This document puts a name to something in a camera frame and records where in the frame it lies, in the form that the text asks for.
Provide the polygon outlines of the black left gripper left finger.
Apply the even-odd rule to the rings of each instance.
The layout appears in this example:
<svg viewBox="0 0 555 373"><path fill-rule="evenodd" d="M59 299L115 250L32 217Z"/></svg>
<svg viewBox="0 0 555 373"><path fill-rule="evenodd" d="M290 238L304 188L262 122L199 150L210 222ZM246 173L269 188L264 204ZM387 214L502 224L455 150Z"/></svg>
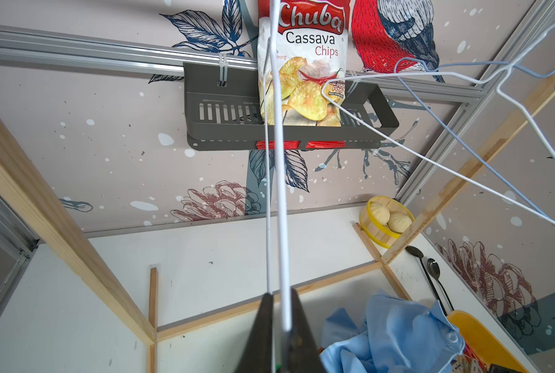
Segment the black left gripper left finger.
<svg viewBox="0 0 555 373"><path fill-rule="evenodd" d="M272 373L274 296L263 295L236 373Z"/></svg>

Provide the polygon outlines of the light blue wire hanger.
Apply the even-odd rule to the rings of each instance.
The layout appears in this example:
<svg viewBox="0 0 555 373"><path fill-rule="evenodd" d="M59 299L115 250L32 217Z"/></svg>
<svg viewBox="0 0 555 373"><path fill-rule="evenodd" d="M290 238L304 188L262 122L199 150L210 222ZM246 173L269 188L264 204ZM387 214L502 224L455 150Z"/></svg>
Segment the light blue wire hanger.
<svg viewBox="0 0 555 373"><path fill-rule="evenodd" d="M502 85L505 81L510 77L510 74L515 69L523 71L524 73L537 78L542 79L543 82L538 86L537 91L532 93L531 96L527 99L527 104L524 106L520 102L516 101L512 97L508 96L504 92L501 91ZM531 202L525 195L523 195L518 189L514 188L511 183L502 177L490 164L489 161L492 160L496 155L498 155L509 142L515 138L515 136L523 129L526 124L529 124L535 133L539 136L540 141L547 147L548 152L552 155L552 158L555 160L555 150L553 147L550 146L546 137L544 136L543 132L540 131L540 128L535 122L534 116L540 112L545 105L551 101L552 98L555 97L555 69L545 73L539 74L533 71L528 70L527 68L516 65L510 64L502 66L498 69L499 73L503 73L504 75L500 77L496 81L495 85L495 92L498 96L507 100L510 104L513 104L517 107L517 111L513 113L510 117L501 124L492 135L482 144L477 152L473 153L473 157L475 160L470 160L462 166L459 172L456 172L452 169L449 169L445 166L442 166L435 161L423 158L424 161L431 163L432 166L436 166L437 168L446 171L453 175L453 179L450 180L444 187L444 189L439 193L439 195L434 199L429 206L416 218L413 224L408 228L408 230L403 233L403 235L397 239L395 245L392 246L391 250L395 251L398 249L403 249L406 246L410 245L410 242L414 240L419 233L433 220L434 216L439 214L440 210L448 205L453 198L455 198L456 194L467 184L471 183L472 185L481 188L484 191L487 191L505 201L507 201L511 205L515 205L524 211L527 211L534 216L549 222L553 226L555 226L555 220L551 219L549 216L544 214L540 211L533 202ZM486 167L492 174L494 174L497 178L499 178L502 182L504 182L507 187L515 192L521 199L528 203L528 205L522 205L518 203L516 200L510 199L508 196L504 194L500 194L489 187L477 183L473 177L476 175L478 171L482 168Z"/></svg>

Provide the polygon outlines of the light blue long-sleeve shirt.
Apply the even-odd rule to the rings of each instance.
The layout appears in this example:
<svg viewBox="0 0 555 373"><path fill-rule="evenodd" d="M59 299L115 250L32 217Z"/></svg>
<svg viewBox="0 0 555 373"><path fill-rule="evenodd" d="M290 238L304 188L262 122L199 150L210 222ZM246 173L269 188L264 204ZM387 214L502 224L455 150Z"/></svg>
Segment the light blue long-sleeve shirt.
<svg viewBox="0 0 555 373"><path fill-rule="evenodd" d="M333 311L320 344L327 372L451 372L466 347L440 302L427 307L383 291L368 300L359 325L346 309Z"/></svg>

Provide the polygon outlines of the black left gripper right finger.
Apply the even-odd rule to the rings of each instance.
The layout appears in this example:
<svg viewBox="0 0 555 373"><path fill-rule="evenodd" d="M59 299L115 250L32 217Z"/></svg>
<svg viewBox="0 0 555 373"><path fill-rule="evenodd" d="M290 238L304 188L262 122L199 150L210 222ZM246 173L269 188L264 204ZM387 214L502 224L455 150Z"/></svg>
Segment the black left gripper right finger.
<svg viewBox="0 0 555 373"><path fill-rule="evenodd" d="M280 372L325 372L298 292L291 289L292 328L285 339Z"/></svg>

